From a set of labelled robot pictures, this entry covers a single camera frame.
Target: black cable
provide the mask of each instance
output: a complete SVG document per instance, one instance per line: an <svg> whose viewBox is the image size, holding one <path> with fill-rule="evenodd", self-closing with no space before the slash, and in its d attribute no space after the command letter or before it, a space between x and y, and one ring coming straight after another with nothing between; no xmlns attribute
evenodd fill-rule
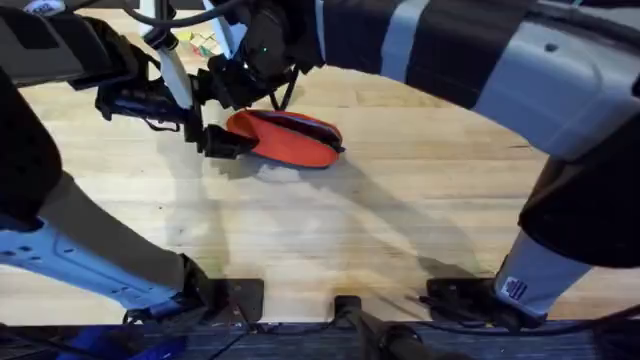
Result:
<svg viewBox="0 0 640 360"><path fill-rule="evenodd" d="M293 77L287 85L287 90L284 92L284 96L282 97L282 101L280 102L280 111L287 110L287 106L289 106L289 101L291 100L291 95L293 94L293 89L296 87L296 81L298 80L298 66L293 68Z"/></svg>
<svg viewBox="0 0 640 360"><path fill-rule="evenodd" d="M48 339L42 339L42 338L38 338L38 337L34 337L31 335L28 335L22 331L18 331L16 329L13 329L9 326L7 326L4 323L0 323L0 330L4 331L5 333L7 333L8 335L15 337L17 339L26 341L30 344L33 345L38 345L41 346L43 348L47 348L50 350L55 350L58 352L63 352L63 353L67 353L67 354L71 354L71 355L76 355L76 356L80 356L82 358L85 359L91 359L91 360L105 360L105 358L96 355L92 352L86 351L84 349L80 349L74 346L69 346L67 344L63 344L61 342L57 342L57 341L51 341Z"/></svg>
<svg viewBox="0 0 640 360"><path fill-rule="evenodd" d="M291 74L291 80L289 80L287 89L285 90L284 95L282 96L282 101L280 102L280 104L278 104L278 99L276 99L275 92L269 93L269 101L271 101L271 106L273 107L273 110L275 111L287 110L287 107L289 106L289 101L291 101L291 95L293 95L293 89L295 89L296 87L296 81L298 80L299 73L300 73L300 70L298 70L298 66L295 66L293 68L293 73Z"/></svg>
<svg viewBox="0 0 640 360"><path fill-rule="evenodd" d="M127 13L127 15L136 19L137 21L151 25L158 28L179 28L179 27L187 27L192 25L197 25L211 19L215 19L217 17L223 16L229 13L231 10L240 6L251 0L229 0L223 4L216 6L213 9L203 11L198 15L182 18L182 19L174 19L174 20L161 20L155 19L148 16L144 16L137 12L134 8L129 5L127 0L122 0L122 10Z"/></svg>
<svg viewBox="0 0 640 360"><path fill-rule="evenodd" d="M503 336L503 337L541 337L541 336L559 336L559 335L567 335L573 334L577 332L582 332L585 330L591 330L595 328L600 328L605 325L610 325L612 323L618 322L620 320L625 320L628 318L632 318L634 316L640 315L640 304L634 305L630 308L624 309L622 311L618 311L609 315L605 315L603 317L594 319L594 320L585 320L581 321L577 324L565 326L558 329L549 329L549 330L531 330L531 331L520 331L520 332L507 332L507 331L492 331L492 330L466 330L466 329L457 329L452 327L435 325L432 322L418 322L417 325L428 327L434 330L445 331L458 335L473 335L473 336Z"/></svg>
<svg viewBox="0 0 640 360"><path fill-rule="evenodd" d="M240 334L240 335L238 335L238 336L236 336L236 338L235 338L235 339L233 339L233 340L229 341L229 342L227 343L227 345L225 345L225 346L221 347L218 351L216 351L213 355L211 355L211 356L209 357L209 360L217 359L220 355L222 355L222 354L224 354L225 352L227 352L227 350L231 349L231 347L232 347L233 345L235 345L238 341L242 340L242 338L244 338L244 337L245 337L245 336L247 336L247 335L249 335L249 332L248 332L248 331L247 331L247 332L244 332L244 333L242 333L242 334Z"/></svg>

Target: colorful object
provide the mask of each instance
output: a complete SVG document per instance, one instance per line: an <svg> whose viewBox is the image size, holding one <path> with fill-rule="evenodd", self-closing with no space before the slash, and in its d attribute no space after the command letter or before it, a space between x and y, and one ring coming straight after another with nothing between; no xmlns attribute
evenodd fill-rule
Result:
<svg viewBox="0 0 640 360"><path fill-rule="evenodd" d="M335 126L292 112L240 111L229 118L227 130L259 140L254 154L289 165L326 168L344 151Z"/></svg>
<svg viewBox="0 0 640 360"><path fill-rule="evenodd" d="M193 33L181 31L176 34L178 40L186 45L194 54L209 58L222 53L222 48L216 41L213 32Z"/></svg>

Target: black mount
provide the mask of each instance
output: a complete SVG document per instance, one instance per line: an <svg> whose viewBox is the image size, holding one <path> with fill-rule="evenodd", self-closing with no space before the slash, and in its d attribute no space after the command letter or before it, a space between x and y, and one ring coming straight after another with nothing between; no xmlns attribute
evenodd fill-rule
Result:
<svg viewBox="0 0 640 360"><path fill-rule="evenodd" d="M262 318L264 282L261 279L210 279L187 256L185 285L171 300L181 308L154 315L150 309L128 310L123 322L162 325L167 331L195 325L257 323Z"/></svg>
<svg viewBox="0 0 640 360"><path fill-rule="evenodd" d="M336 319L344 318L358 331L362 360L472 360L459 353L445 353L422 343L420 335L405 323L382 321L362 311L357 296L342 295L334 299Z"/></svg>
<svg viewBox="0 0 640 360"><path fill-rule="evenodd" d="M451 278L427 280L427 296L420 302L429 307L431 318L453 321L464 327L490 324L509 331L534 329L546 320L531 317L493 295L494 278Z"/></svg>

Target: cable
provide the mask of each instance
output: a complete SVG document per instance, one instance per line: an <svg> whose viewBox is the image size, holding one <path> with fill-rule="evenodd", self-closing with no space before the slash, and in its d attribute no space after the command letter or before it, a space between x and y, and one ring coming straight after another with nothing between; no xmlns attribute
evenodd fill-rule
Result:
<svg viewBox="0 0 640 360"><path fill-rule="evenodd" d="M216 6L213 9L206 10L201 12L198 15L182 18L182 19L174 19L174 20L161 20L155 19L148 16L144 16L137 12L134 8L129 5L127 0L122 0L122 10L127 13L127 15L136 19L137 21L151 25L158 28L179 28L179 27L187 27L193 26L205 21L209 21L211 19L215 19L217 17L223 16L229 13L231 10L240 6L251 0L229 0L223 4Z"/></svg>
<svg viewBox="0 0 640 360"><path fill-rule="evenodd" d="M55 351L59 351L59 352L63 352L63 353L67 353L67 354L71 354L71 355L76 355L76 356L80 356L82 358L85 359L91 359L91 360L105 360L105 358L100 357L92 352L86 351L84 349L80 349L77 347L73 347L73 346L69 346L67 344L63 344L61 342L57 342L57 341L51 341L48 339L41 339L41 338L37 338L28 334L25 334L24 332L18 331L16 329L12 329L11 327L7 326L4 323L0 323L0 330L3 330L4 332L6 332L7 334L9 334L12 337L18 338L20 340L26 341L28 343L31 343L33 345L38 345L38 346L42 346L43 348L47 348L47 349L51 349L51 350L55 350Z"/></svg>
<svg viewBox="0 0 640 360"><path fill-rule="evenodd" d="M565 326L558 329L549 329L549 330L533 330L533 331L520 331L520 332L506 332L506 331L491 331L491 330L466 330L466 329L456 329L452 327L434 325L431 322L418 322L417 325L428 327L434 330L445 331L458 335L474 335L474 336L504 336L504 337L540 337L540 336L558 336L558 335L567 335L573 334L585 330L591 330L595 328L599 328L605 325L612 324L614 322L618 322L620 320L625 320L634 316L640 315L640 304L634 305L630 308L624 309L622 311L618 311L609 315L605 315L603 317L594 319L594 320L586 320L581 321L577 324Z"/></svg>
<svg viewBox="0 0 640 360"><path fill-rule="evenodd" d="M236 338L235 338L235 339L233 339L233 340L229 341L229 342L227 343L227 345L225 345L225 346L221 347L218 351L216 351L213 355L211 355L211 356L209 357L209 360L217 359L220 355L222 355L222 354L224 354L225 352L227 352L227 350L231 349L231 347L232 347L233 345L235 345L238 341L242 340L242 338L244 338L245 336L247 336L247 335L249 335L249 334L250 334L250 333L247 331L247 332L244 332L244 333L242 333L242 334L240 334L240 335L236 336Z"/></svg>

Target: wooden surface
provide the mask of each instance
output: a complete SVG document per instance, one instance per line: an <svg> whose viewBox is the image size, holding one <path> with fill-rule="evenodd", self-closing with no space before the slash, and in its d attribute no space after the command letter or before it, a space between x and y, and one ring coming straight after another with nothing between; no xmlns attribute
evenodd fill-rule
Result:
<svg viewBox="0 0 640 360"><path fill-rule="evenodd" d="M124 13L90 14L139 43ZM182 58L191 71L205 66L194 55ZM330 68L301 78L290 107L342 131L347 152L324 171L204 159L181 135L151 132L135 119L103 120L95 91L48 84L23 94L96 202L211 277L264 279L267 321L324 320L337 294L361 296L385 319L426 318L410 297L428 278L495 273L545 161L477 115ZM228 115L214 102L205 109L210 122ZM639 275L597 269L552 317L591 318L632 305ZM0 284L0 320L10 324L116 323L123 312L109 299L13 268L0 268Z"/></svg>

